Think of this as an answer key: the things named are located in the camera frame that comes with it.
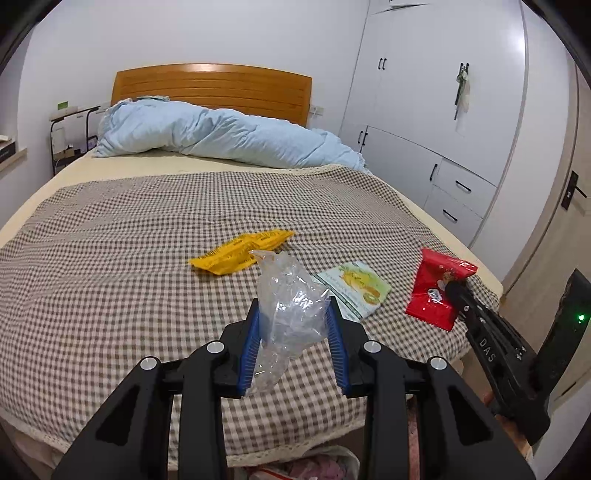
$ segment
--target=gingham bedspread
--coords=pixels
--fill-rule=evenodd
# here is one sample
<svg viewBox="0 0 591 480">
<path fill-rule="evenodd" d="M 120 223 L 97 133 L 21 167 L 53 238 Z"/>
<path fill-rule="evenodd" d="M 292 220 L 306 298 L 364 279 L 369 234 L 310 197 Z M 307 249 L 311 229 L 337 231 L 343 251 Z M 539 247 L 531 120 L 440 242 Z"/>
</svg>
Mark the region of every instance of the gingham bedspread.
<svg viewBox="0 0 591 480">
<path fill-rule="evenodd" d="M 187 260 L 274 228 L 296 232 L 284 249 L 312 273 L 362 260 L 392 285 L 364 321 L 370 338 L 419 361 L 466 350 L 459 322 L 448 333 L 404 314 L 421 247 L 451 252 L 370 175 L 334 167 L 93 181 L 59 190 L 0 249 L 0 414 L 65 451 L 142 357 L 185 357 L 245 317 L 256 266 L 216 277 Z M 498 307 L 480 279 L 471 283 Z M 273 392 L 222 408 L 231 465 L 298 455 L 364 415 L 363 400 L 341 396 L 326 341 L 292 361 Z"/>
</svg>

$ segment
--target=black metal rack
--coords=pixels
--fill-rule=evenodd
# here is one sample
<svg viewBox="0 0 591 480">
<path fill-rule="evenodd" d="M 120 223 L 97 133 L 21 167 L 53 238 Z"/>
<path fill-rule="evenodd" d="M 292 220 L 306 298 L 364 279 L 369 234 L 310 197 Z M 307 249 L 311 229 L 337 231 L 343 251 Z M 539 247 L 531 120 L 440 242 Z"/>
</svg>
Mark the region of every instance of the black metal rack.
<svg viewBox="0 0 591 480">
<path fill-rule="evenodd" d="M 82 155 L 86 154 L 86 152 L 88 152 L 90 150 L 90 148 L 89 148 L 90 140 L 92 140 L 93 138 L 98 140 L 98 137 L 96 135 L 92 135 L 90 137 L 88 136 L 88 119 L 89 119 L 90 114 L 92 112 L 96 112 L 99 109 L 100 109 L 100 105 L 97 105 L 97 106 L 93 106 L 90 108 L 85 108 L 84 110 L 78 110 L 76 112 L 68 113 L 67 115 L 60 116 L 60 117 L 51 121 L 51 127 L 49 129 L 49 135 L 50 135 L 50 147 L 49 148 L 51 150 L 51 169 L 53 170 L 53 176 L 56 175 L 56 168 L 60 163 L 62 163 L 64 166 L 67 166 L 70 163 L 72 163 L 74 160 L 78 160 L 78 158 L 80 158 Z M 53 154 L 53 143 L 51 142 L 51 136 L 53 134 L 53 127 L 55 126 L 55 124 L 61 122 L 63 119 L 65 119 L 69 116 L 78 115 L 79 113 L 84 113 L 84 112 L 86 112 L 86 151 L 81 152 L 80 150 L 74 150 L 74 156 L 61 158 L 59 160 L 56 160 L 54 158 L 54 154 Z"/>
</svg>

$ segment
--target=red snack package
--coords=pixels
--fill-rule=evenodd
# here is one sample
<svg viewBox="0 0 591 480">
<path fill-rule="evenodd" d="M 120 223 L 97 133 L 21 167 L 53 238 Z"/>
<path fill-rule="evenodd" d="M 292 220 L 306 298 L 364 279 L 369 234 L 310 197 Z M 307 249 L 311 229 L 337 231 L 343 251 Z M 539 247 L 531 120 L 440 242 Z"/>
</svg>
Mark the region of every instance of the red snack package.
<svg viewBox="0 0 591 480">
<path fill-rule="evenodd" d="M 418 267 L 406 314 L 449 332 L 457 311 L 447 301 L 445 286 L 449 281 L 474 275 L 476 270 L 478 267 L 469 262 L 423 248 L 423 261 Z"/>
</svg>

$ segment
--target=cream bed sheet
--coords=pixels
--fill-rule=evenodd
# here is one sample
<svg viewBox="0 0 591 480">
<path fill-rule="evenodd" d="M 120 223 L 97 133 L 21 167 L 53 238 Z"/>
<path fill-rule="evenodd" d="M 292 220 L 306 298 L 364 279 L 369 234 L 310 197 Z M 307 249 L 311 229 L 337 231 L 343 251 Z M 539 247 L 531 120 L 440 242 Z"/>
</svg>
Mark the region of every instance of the cream bed sheet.
<svg viewBox="0 0 591 480">
<path fill-rule="evenodd" d="M 116 180 L 130 177 L 148 177 L 154 175 L 173 175 L 204 171 L 272 171 L 288 174 L 290 170 L 277 170 L 247 165 L 229 160 L 187 157 L 161 150 L 152 150 L 140 155 L 124 157 L 93 158 L 92 153 L 84 155 L 67 166 L 57 176 L 29 198 L 0 230 L 0 248 L 10 241 L 21 229 L 27 219 L 35 212 L 43 200 L 48 199 L 62 187 L 93 180 Z M 445 227 L 433 219 L 427 212 L 397 192 L 409 210 L 425 224 L 449 250 L 459 258 L 478 265 L 477 275 L 484 284 L 498 297 L 503 293 L 501 282 L 463 243 Z"/>
</svg>

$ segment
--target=light blue comforter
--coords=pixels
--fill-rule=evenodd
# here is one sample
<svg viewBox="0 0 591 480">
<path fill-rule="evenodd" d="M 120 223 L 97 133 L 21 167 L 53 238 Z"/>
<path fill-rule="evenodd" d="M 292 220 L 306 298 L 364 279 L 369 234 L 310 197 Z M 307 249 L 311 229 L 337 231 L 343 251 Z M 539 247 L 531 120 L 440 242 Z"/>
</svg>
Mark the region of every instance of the light blue comforter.
<svg viewBox="0 0 591 480">
<path fill-rule="evenodd" d="M 363 157 L 330 132 L 286 120 L 209 109 L 185 102 L 122 100 L 101 120 L 96 157 L 152 148 L 276 168 L 338 163 L 365 171 Z"/>
</svg>

